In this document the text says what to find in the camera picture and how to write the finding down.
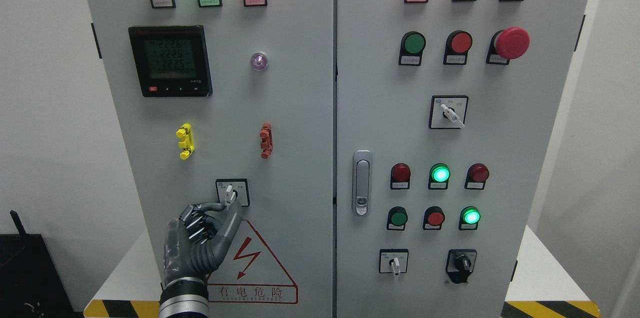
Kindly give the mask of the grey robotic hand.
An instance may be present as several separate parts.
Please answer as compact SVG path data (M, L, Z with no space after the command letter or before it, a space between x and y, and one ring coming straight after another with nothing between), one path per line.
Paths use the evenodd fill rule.
M243 217L238 201L186 206L169 222L164 243L163 286L185 278L205 280L226 259Z

